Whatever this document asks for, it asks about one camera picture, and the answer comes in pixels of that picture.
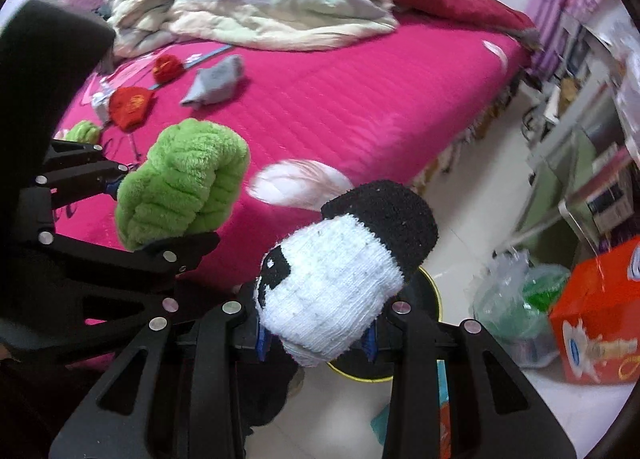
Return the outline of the green fluffy sock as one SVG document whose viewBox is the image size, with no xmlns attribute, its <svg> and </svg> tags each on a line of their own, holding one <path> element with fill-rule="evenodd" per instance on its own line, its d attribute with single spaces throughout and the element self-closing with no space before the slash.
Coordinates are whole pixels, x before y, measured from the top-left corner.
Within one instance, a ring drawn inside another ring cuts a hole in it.
<svg viewBox="0 0 640 459">
<path fill-rule="evenodd" d="M 65 141 L 96 145 L 101 139 L 102 128 L 90 120 L 80 120 L 64 136 Z"/>
<path fill-rule="evenodd" d="M 166 128 L 118 186 L 117 236 L 128 250 L 216 231 L 229 219 L 250 165 L 241 135 L 188 118 Z"/>
</svg>

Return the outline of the grey sock ball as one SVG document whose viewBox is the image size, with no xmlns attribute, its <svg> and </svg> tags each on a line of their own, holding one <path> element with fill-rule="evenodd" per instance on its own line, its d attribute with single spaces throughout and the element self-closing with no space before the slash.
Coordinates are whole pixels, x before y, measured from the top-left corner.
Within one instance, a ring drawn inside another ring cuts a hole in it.
<svg viewBox="0 0 640 459">
<path fill-rule="evenodd" d="M 241 55 L 230 55 L 212 67 L 199 69 L 180 105 L 198 109 L 228 101 L 244 74 L 245 66 Z"/>
</svg>

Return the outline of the crumpled paper on bed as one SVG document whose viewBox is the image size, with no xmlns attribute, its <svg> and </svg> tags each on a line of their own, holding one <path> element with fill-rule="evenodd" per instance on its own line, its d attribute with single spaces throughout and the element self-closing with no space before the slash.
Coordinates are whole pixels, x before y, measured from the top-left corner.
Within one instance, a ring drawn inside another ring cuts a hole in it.
<svg viewBox="0 0 640 459">
<path fill-rule="evenodd" d="M 91 97 L 91 107 L 102 124 L 110 121 L 108 104 L 110 104 L 111 96 L 114 92 L 115 90 L 111 86 L 103 84 L 102 89 L 96 91 Z"/>
</svg>

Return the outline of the large red sock ball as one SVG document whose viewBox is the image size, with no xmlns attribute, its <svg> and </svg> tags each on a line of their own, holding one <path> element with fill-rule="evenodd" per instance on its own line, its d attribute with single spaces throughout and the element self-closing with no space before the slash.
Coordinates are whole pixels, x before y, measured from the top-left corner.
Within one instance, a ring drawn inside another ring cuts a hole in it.
<svg viewBox="0 0 640 459">
<path fill-rule="evenodd" d="M 147 88 L 123 86 L 111 95 L 108 115 L 122 132 L 132 132 L 145 121 L 152 98 L 153 92 Z"/>
</svg>

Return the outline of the clear green plastic bag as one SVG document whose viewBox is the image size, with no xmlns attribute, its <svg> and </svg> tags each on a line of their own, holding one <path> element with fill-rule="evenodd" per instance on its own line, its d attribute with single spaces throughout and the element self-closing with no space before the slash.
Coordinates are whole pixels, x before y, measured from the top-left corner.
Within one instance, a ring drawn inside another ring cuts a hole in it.
<svg viewBox="0 0 640 459">
<path fill-rule="evenodd" d="M 518 367 L 547 367 L 559 356 L 549 321 L 570 278 L 559 264 L 529 262 L 527 251 L 494 257 L 470 286 L 470 314 Z"/>
</svg>

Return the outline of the black bin yellow rim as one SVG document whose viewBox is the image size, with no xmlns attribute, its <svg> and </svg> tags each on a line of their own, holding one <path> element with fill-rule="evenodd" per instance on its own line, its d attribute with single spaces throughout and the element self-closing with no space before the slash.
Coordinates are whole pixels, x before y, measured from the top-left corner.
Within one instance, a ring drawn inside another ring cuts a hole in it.
<svg viewBox="0 0 640 459">
<path fill-rule="evenodd" d="M 420 266 L 407 286 L 385 304 L 370 329 L 329 367 L 352 381 L 384 383 L 393 379 L 395 353 L 402 346 L 402 331 L 390 319 L 392 304 L 406 302 L 423 309 L 434 320 L 442 320 L 442 298 L 435 280 Z"/>
</svg>

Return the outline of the small red sock ball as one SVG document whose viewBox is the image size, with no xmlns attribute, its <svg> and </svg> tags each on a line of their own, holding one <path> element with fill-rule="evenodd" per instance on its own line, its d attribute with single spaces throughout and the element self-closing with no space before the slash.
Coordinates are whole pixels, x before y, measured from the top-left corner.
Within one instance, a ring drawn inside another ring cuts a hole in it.
<svg viewBox="0 0 640 459">
<path fill-rule="evenodd" d="M 182 61 L 175 55 L 163 54 L 154 60 L 152 75 L 158 86 L 180 78 L 185 72 Z"/>
</svg>

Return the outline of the pale green rumpled blanket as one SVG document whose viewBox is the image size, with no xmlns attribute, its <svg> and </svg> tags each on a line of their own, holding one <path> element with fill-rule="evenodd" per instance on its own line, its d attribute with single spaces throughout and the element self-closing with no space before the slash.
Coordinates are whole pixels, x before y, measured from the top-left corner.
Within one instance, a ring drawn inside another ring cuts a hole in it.
<svg viewBox="0 0 640 459">
<path fill-rule="evenodd" d="M 391 34 L 392 0 L 103 0 L 117 56 L 203 39 L 266 51 L 327 51 Z"/>
</svg>

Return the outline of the white green shelf unit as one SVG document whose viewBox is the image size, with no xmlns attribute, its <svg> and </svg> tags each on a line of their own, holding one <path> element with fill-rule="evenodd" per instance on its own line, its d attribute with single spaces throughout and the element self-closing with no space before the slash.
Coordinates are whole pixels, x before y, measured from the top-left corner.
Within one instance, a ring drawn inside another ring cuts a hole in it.
<svg viewBox="0 0 640 459">
<path fill-rule="evenodd" d="M 568 266 L 596 253 L 634 213 L 638 161 L 637 31 L 617 22 L 606 34 L 567 18 L 558 67 L 523 117 L 533 174 L 518 222 L 500 251 Z"/>
</svg>

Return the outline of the pink quilted bedspread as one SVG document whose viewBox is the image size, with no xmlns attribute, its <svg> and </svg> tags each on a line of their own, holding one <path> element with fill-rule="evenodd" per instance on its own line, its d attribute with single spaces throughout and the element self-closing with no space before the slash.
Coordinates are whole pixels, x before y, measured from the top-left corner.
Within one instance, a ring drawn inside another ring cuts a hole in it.
<svg viewBox="0 0 640 459">
<path fill-rule="evenodd" d="M 247 195 L 262 168 L 286 159 L 314 160 L 354 185 L 392 180 L 405 185 L 469 127 L 528 65 L 520 42 L 494 32 L 401 14 L 393 34 L 324 52 L 235 48 L 245 78 L 232 100 L 193 110 L 180 105 L 194 68 L 154 91 L 142 127 L 101 135 L 103 153 L 121 164 L 143 160 L 164 129 L 186 118 L 224 124 L 247 141 L 250 167 L 220 244 L 183 278 L 229 291 L 252 280 L 264 254 L 292 231 L 318 219 L 303 209 L 268 206 Z M 107 195 L 56 211 L 64 236 L 122 249 Z"/>
</svg>

